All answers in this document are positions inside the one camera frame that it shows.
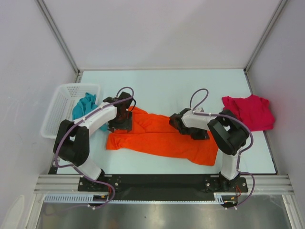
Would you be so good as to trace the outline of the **orange t-shirt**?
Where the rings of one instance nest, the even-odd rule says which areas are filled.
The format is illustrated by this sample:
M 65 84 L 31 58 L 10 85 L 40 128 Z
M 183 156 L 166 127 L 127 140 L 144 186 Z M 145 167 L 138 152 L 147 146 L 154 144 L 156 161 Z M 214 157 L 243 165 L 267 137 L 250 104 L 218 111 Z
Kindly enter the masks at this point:
M 155 156 L 187 159 L 198 165 L 214 166 L 218 146 L 211 132 L 207 133 L 209 139 L 194 140 L 172 127 L 169 117 L 135 107 L 132 111 L 132 130 L 109 133 L 105 148 L 127 148 Z

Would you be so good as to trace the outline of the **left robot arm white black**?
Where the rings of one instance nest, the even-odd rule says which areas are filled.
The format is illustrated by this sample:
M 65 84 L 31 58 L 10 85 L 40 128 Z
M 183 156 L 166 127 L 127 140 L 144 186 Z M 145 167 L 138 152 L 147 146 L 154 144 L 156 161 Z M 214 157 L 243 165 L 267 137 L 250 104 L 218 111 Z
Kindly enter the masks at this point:
M 136 103 L 134 90 L 131 94 L 124 92 L 126 87 L 120 89 L 115 97 L 107 97 L 103 102 L 88 114 L 60 123 L 55 139 L 53 152 L 55 159 L 60 158 L 69 162 L 68 165 L 57 167 L 72 167 L 89 180 L 89 186 L 99 191 L 105 186 L 105 172 L 90 157 L 90 137 L 100 127 L 106 125 L 107 130 L 132 130 L 132 112 L 129 107 Z

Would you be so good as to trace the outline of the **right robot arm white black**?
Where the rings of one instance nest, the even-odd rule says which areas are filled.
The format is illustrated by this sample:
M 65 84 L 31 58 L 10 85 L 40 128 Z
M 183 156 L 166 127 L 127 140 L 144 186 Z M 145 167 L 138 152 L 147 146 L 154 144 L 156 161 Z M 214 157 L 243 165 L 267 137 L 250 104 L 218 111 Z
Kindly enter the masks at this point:
M 193 140 L 208 140 L 208 132 L 211 132 L 223 156 L 218 183 L 224 191 L 232 191 L 237 186 L 240 154 L 244 151 L 247 139 L 251 137 L 251 131 L 230 110 L 207 114 L 185 108 L 171 115 L 169 124 Z

